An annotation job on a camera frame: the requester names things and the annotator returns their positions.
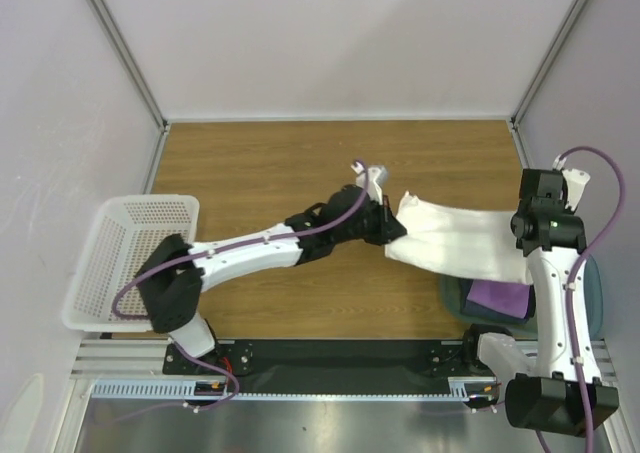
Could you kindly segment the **white towel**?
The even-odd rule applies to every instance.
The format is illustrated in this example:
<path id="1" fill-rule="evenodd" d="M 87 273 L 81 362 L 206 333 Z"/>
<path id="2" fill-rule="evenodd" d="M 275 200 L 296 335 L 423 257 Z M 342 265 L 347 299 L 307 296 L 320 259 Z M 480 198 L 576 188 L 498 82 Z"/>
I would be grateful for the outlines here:
<path id="1" fill-rule="evenodd" d="M 531 285 L 512 216 L 447 207 L 407 192 L 396 215 L 407 234 L 385 246 L 385 257 L 451 277 Z"/>

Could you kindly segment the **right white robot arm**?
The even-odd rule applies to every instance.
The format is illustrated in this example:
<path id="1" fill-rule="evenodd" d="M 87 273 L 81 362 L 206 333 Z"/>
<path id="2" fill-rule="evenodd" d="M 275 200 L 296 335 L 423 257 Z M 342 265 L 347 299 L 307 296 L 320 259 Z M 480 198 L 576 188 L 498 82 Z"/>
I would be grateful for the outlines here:
<path id="1" fill-rule="evenodd" d="M 584 299 L 587 240 L 575 213 L 577 170 L 523 171 L 510 229 L 533 279 L 537 355 L 527 356 L 502 327 L 472 325 L 460 361 L 471 374 L 488 369 L 503 386 L 503 405 L 516 428 L 590 439 L 619 407 L 594 357 Z"/>

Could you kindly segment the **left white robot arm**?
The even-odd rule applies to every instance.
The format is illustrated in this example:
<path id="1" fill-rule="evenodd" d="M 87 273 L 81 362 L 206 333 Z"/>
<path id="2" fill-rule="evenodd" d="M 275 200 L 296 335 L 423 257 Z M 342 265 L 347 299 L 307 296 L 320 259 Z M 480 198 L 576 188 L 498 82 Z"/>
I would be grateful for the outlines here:
<path id="1" fill-rule="evenodd" d="M 219 364 L 220 349 L 198 312 L 202 293 L 262 270 L 320 260 L 342 243 L 386 246 L 406 234 L 387 196 L 373 199 L 363 188 L 346 185 L 328 201 L 253 235 L 189 244 L 172 234 L 138 271 L 137 288 L 152 331 L 168 335 L 183 349 L 189 366 L 208 373 Z"/>

